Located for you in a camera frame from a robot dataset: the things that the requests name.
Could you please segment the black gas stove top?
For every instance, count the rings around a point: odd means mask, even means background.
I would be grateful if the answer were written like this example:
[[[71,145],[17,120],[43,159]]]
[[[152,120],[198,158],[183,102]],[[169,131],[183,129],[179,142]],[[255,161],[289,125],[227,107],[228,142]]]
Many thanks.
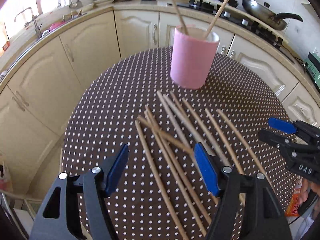
[[[215,15],[220,8],[222,2],[218,0],[185,0],[185,2],[177,5],[182,8],[188,8],[204,12],[210,15]],[[295,62],[292,53],[285,47],[284,36],[276,29],[263,23],[261,20],[249,15],[248,13],[226,5],[220,17],[226,21],[232,22],[254,35],[259,36],[271,46],[279,50],[289,61]]]

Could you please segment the stainless kitchen sink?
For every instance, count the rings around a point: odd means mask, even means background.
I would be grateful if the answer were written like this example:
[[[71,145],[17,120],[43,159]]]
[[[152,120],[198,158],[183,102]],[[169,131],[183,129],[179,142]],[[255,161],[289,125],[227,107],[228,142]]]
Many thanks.
[[[42,36],[37,37],[35,28],[32,24],[30,27],[18,33],[10,40],[9,48],[1,56],[1,82],[8,76],[16,72],[32,55],[40,50],[48,42],[59,36],[64,31],[84,22],[88,19],[88,13],[81,14],[74,12],[64,14],[48,14],[40,19]]]

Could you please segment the pink utensil cup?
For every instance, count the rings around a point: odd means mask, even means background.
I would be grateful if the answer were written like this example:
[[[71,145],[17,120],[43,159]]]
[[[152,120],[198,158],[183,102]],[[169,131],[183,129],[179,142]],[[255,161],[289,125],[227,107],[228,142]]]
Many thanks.
[[[205,84],[220,37],[215,32],[204,37],[206,31],[194,26],[187,31],[185,34],[182,26],[175,28],[170,77],[183,88],[199,89]]]

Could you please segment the green countertop appliance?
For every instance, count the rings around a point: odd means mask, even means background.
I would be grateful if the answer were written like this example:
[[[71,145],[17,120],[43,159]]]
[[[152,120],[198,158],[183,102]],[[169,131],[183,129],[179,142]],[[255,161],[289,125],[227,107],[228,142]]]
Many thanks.
[[[304,61],[304,70],[311,77],[316,89],[320,90],[320,60],[316,53],[309,52],[308,57]]]

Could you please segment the chrome sink faucet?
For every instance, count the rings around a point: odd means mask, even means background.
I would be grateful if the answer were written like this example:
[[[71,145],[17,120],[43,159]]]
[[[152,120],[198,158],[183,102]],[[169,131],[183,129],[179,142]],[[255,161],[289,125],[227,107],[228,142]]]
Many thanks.
[[[17,21],[17,18],[19,15],[23,15],[25,11],[29,10],[31,12],[31,20],[28,22],[25,22],[24,24],[24,28],[26,28],[27,26],[29,26],[31,23],[34,25],[35,28],[35,34],[38,40],[40,40],[42,38],[42,31],[41,31],[41,27],[42,27],[42,23],[40,25],[38,25],[37,23],[37,15],[34,15],[33,10],[31,7],[27,7],[25,9],[23,9],[21,12],[19,12],[15,18],[14,18],[14,22]]]

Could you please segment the cream lower kitchen cabinets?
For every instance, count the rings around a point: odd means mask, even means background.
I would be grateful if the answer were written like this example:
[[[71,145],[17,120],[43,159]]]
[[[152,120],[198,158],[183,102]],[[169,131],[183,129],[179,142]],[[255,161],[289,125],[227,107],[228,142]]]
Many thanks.
[[[1,155],[12,191],[28,192],[85,89],[120,60],[172,45],[176,25],[168,12],[108,8],[57,28],[12,65],[1,80]],[[218,52],[260,75],[289,117],[319,125],[319,96],[297,63],[225,20],[213,32]]]

